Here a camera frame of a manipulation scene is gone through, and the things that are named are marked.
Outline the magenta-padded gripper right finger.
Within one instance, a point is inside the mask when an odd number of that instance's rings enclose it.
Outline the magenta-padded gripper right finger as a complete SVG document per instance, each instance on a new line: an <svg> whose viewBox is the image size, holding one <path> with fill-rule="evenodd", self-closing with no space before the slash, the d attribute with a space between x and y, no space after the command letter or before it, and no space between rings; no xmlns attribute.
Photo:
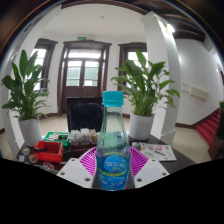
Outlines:
<svg viewBox="0 0 224 224"><path fill-rule="evenodd" d="M135 148L131 148L131 153L130 172L135 188L146 186L169 175L169 172L157 159L148 159Z"/></svg>

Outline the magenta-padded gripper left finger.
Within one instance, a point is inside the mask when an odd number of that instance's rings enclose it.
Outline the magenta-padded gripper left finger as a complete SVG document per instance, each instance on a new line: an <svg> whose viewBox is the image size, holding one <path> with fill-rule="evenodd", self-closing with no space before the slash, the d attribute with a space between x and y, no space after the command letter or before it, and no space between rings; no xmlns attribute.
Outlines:
<svg viewBox="0 0 224 224"><path fill-rule="evenodd" d="M79 158L70 158L57 175L83 188L91 188L96 172L95 149Z"/></svg>

